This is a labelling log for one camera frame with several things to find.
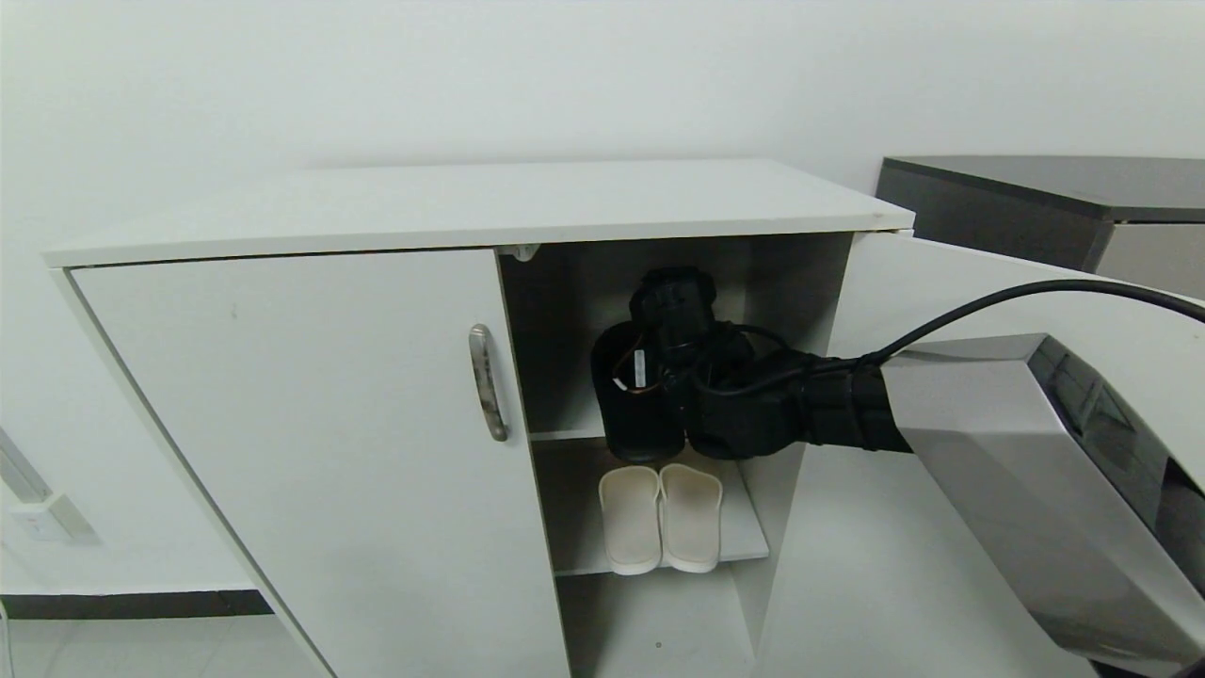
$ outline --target black countertop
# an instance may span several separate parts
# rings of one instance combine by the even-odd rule
[[[1205,223],[1205,159],[934,155],[884,158],[883,166],[1106,220]]]

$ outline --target black baseboard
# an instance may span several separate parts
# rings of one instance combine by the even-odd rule
[[[0,596],[12,619],[187,619],[272,614],[259,591]]]

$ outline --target silver robot arm casing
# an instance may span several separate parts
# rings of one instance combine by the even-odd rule
[[[1047,335],[913,347],[883,379],[904,438],[1060,647],[1142,676],[1205,656],[1205,500]]]

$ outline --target cabinet top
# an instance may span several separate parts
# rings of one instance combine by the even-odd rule
[[[308,170],[47,250],[53,267],[912,226],[912,212],[764,159]]]

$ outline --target floor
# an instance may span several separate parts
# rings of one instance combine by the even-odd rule
[[[12,621],[11,632],[16,678],[322,678],[271,615]]]

